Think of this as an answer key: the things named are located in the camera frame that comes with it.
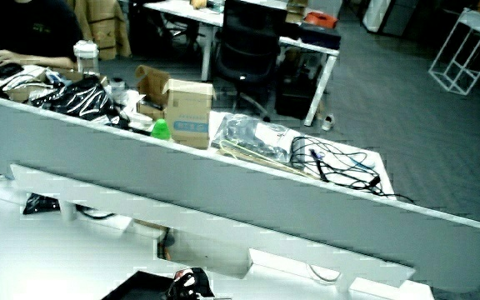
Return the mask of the person's right hand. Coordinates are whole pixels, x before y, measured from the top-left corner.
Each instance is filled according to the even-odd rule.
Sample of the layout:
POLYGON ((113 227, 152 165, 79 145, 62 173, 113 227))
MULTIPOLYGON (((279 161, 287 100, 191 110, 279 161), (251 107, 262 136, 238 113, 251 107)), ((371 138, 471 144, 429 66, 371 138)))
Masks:
POLYGON ((167 300, 214 297, 208 275, 200 267, 191 267, 175 272, 173 282, 165 295, 167 300))

